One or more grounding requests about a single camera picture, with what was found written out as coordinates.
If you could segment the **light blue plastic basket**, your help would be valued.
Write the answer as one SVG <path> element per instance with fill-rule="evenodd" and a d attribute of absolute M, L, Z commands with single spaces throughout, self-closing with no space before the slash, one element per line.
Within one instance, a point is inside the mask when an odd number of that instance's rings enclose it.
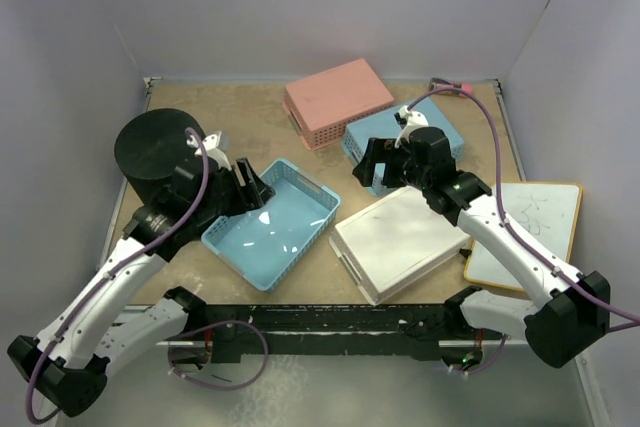
<path fill-rule="evenodd" d="M 353 121 L 346 126 L 341 145 L 353 167 L 356 167 L 364 158 L 370 138 L 391 139 L 395 142 L 402 131 L 402 126 L 398 124 L 395 115 L 411 102 L 413 99 Z M 421 114 L 429 127 L 438 128 L 443 132 L 449 142 L 454 170 L 457 171 L 458 162 L 465 148 L 462 136 L 431 98 L 422 100 L 412 109 L 412 112 Z"/>

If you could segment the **small blue plastic basket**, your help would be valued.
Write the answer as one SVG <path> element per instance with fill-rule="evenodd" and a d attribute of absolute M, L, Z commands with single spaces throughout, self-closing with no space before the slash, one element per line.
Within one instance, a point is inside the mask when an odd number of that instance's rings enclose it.
<path fill-rule="evenodd" d="M 219 217 L 201 242 L 255 289 L 271 292 L 335 219 L 341 197 L 283 158 L 261 179 L 275 191 L 266 205 Z"/>

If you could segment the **pink plastic basket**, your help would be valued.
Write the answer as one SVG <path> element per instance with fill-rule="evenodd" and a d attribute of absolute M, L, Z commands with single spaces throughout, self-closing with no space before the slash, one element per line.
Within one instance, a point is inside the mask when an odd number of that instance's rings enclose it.
<path fill-rule="evenodd" d="M 340 141 L 348 123 L 393 102 L 370 64 L 358 59 L 286 84 L 283 108 L 305 148 L 318 150 Z"/>

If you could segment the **white plastic basket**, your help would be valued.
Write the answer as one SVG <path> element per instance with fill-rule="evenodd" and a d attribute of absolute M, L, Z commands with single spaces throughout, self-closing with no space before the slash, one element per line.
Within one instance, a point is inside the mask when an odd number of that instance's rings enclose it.
<path fill-rule="evenodd" d="M 453 258 L 470 236 L 404 187 L 336 224 L 329 244 L 366 301 L 379 305 Z"/>

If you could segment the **large black bucket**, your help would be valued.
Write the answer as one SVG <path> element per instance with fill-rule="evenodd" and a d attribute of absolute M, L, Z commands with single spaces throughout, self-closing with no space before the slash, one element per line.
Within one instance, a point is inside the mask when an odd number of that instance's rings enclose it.
<path fill-rule="evenodd" d="M 135 117 L 118 134 L 116 163 L 144 206 L 184 212 L 195 199 L 202 160 L 187 144 L 188 128 L 205 138 L 190 114 L 161 108 Z"/>

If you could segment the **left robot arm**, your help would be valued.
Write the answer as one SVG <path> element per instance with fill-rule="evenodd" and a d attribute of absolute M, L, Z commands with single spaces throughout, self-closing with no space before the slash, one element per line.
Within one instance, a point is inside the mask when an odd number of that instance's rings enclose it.
<path fill-rule="evenodd" d="M 165 339 L 202 334 L 207 305 L 174 287 L 141 316 L 113 325 L 134 294 L 217 218 L 257 210 L 273 197 L 245 158 L 222 167 L 209 157 L 179 163 L 125 226 L 110 257 L 72 303 L 35 336 L 20 335 L 7 354 L 28 383 L 25 410 L 34 425 L 55 413 L 75 417 L 102 394 L 110 376 Z M 36 416 L 41 394 L 54 413 Z"/>

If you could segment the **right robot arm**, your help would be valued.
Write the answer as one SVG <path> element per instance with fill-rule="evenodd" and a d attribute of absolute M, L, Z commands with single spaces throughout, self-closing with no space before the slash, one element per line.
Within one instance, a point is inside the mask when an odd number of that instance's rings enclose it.
<path fill-rule="evenodd" d="M 609 282 L 550 252 L 508 215 L 497 189 L 460 170 L 444 132 L 418 127 L 400 140 L 371 138 L 354 167 L 368 187 L 376 166 L 387 187 L 417 189 L 430 209 L 484 246 L 519 282 L 527 300 L 472 288 L 445 313 L 446 330 L 467 338 L 488 329 L 525 340 L 547 365 L 560 368 L 604 337 L 610 327 Z"/>

